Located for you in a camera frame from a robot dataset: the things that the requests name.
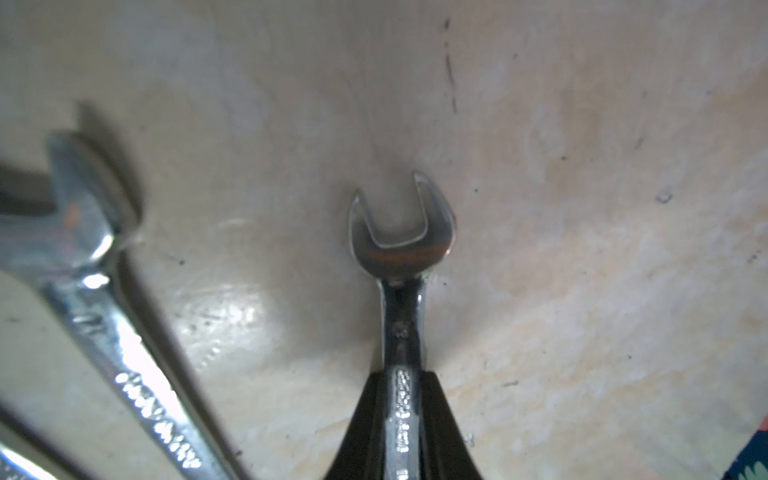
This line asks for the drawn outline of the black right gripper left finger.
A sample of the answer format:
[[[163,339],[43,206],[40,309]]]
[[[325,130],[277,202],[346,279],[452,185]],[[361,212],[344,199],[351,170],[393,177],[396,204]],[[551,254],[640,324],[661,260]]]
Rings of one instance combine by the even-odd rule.
[[[325,480],[382,479],[383,373],[372,372],[363,387]]]

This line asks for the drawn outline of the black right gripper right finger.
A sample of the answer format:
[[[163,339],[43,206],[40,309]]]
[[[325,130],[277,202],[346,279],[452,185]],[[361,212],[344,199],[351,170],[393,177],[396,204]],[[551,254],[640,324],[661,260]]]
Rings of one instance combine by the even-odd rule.
[[[480,480],[435,372],[421,372],[421,479]]]

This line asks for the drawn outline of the small silver open-end wrench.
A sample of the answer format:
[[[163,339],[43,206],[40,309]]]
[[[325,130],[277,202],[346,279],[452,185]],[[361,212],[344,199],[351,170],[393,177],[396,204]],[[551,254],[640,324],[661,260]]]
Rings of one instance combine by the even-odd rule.
[[[1,424],[2,479],[77,479],[77,475],[41,444]]]

